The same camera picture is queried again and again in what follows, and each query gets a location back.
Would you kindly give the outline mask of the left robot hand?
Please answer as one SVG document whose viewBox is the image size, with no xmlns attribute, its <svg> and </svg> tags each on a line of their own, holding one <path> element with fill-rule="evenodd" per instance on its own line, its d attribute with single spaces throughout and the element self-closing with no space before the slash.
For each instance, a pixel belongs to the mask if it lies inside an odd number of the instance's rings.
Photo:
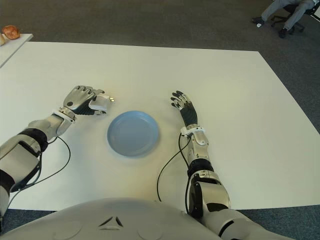
<svg viewBox="0 0 320 240">
<path fill-rule="evenodd" d="M 76 115 L 104 115 L 106 114 L 105 110 L 92 109 L 89 106 L 89 103 L 96 100 L 99 94 L 104 93 L 103 90 L 94 89 L 91 86 L 77 85 L 64 99 L 63 107 L 69 109 Z"/>
</svg>

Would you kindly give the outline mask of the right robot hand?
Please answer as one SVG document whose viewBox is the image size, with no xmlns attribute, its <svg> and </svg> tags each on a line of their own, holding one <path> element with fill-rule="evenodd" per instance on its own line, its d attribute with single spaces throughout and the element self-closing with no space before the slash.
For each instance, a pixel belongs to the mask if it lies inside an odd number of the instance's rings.
<svg viewBox="0 0 320 240">
<path fill-rule="evenodd" d="M 189 97 L 181 91 L 172 93 L 171 105 L 180 112 L 185 127 L 198 124 L 198 116 L 195 107 Z"/>
</svg>

